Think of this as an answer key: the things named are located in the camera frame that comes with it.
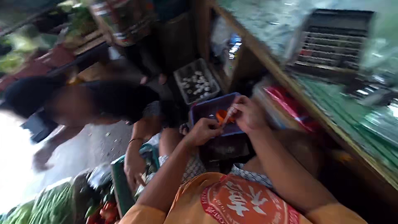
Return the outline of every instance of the concrete floor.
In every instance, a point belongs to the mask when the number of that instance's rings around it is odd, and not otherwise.
[[[126,66],[124,62],[116,63]],[[112,74],[110,78],[139,82],[142,75],[134,67],[127,67],[127,70],[118,71],[117,74]],[[173,98],[167,84],[159,85],[157,79],[154,79],[147,85],[159,92],[162,99]],[[0,116],[1,119],[5,121],[5,119],[9,120],[10,118]],[[26,130],[19,127],[18,122],[9,122],[6,126],[0,126],[0,147],[11,147],[11,151],[14,152],[9,154],[8,150],[0,151],[0,158],[3,158],[0,161],[0,170],[10,178],[14,178],[8,183],[1,181],[1,192],[9,192],[12,196],[9,198],[11,202],[8,205],[0,206],[0,213],[10,209],[7,207],[28,199],[50,184],[67,177],[74,177],[83,170],[92,169],[102,163],[109,163],[122,156],[126,152],[132,128],[133,126],[126,125],[124,121],[112,125],[86,125],[76,137],[55,150],[49,160],[49,163],[53,165],[50,170],[33,173],[30,169],[32,155],[43,143],[31,145],[29,143],[30,135],[26,133]],[[18,142],[11,141],[16,136],[18,136]],[[19,160],[22,160],[23,164],[19,165],[18,169],[10,169],[21,162]]]

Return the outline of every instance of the checkered cloth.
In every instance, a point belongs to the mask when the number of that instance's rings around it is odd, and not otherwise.
[[[257,182],[259,184],[265,185],[269,189],[273,188],[272,183],[268,179],[267,176],[265,176],[263,174],[258,174],[255,172],[249,172],[249,171],[243,170],[242,169],[243,166],[244,165],[242,163],[235,163],[232,166],[230,174],[241,177],[241,178],[246,179],[251,182]]]
[[[159,165],[162,166],[164,162],[169,158],[168,155],[163,155],[159,157]],[[182,176],[182,183],[189,181],[190,179],[205,173],[206,169],[203,165],[202,161],[199,159],[199,156],[192,156],[187,163],[187,167],[185,168],[185,172]]]
[[[149,116],[159,116],[161,113],[160,111],[160,102],[153,101],[152,103],[149,103],[144,111],[142,112],[143,117],[149,117]]]

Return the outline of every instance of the wrist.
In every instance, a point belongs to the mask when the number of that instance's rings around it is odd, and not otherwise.
[[[252,140],[252,138],[263,138],[264,136],[268,136],[269,134],[272,134],[272,131],[268,126],[265,126],[253,129],[246,134],[249,136],[250,140]]]
[[[183,144],[183,147],[186,149],[195,147],[195,145],[193,144],[192,140],[187,138],[187,136],[185,136],[182,140],[181,143]]]

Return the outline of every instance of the person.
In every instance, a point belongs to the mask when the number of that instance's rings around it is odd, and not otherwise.
[[[155,62],[155,55],[149,50],[156,43],[150,40],[151,23],[155,20],[153,4],[142,0],[94,1],[90,11],[107,42],[118,47],[126,58],[143,73],[144,85],[155,74],[159,84],[165,84],[167,76]]]
[[[135,123],[142,117],[160,116],[159,94],[129,81],[94,81],[65,86],[62,80],[55,78],[30,77],[9,86],[4,99],[17,115],[28,118],[44,111],[53,121],[64,125],[34,155],[33,165],[38,171],[48,169],[46,163],[53,151],[87,124],[113,124],[120,120]]]
[[[257,172],[267,176],[268,185],[221,173],[203,173],[181,185],[197,146],[222,134],[216,120],[202,118],[183,138],[171,129],[162,132],[159,154],[168,158],[119,224],[366,223],[283,147],[257,105],[246,96],[235,103],[236,123],[248,135]]]

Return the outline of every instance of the hand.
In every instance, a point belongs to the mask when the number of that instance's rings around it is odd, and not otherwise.
[[[150,139],[159,133],[161,128],[159,116],[144,117],[134,123],[131,138]]]
[[[268,126],[261,109],[247,96],[237,96],[233,106],[236,124],[246,134]]]
[[[37,151],[33,155],[33,169],[42,172],[52,168],[52,165],[48,165],[47,162],[53,155],[57,145],[46,143],[43,148]]]
[[[142,179],[142,174],[145,172],[145,167],[145,160],[139,155],[125,158],[124,172],[126,174],[129,187],[133,193],[137,190],[140,184],[146,186],[145,181]]]
[[[183,141],[189,146],[199,146],[220,134],[222,134],[222,128],[216,120],[201,118]]]

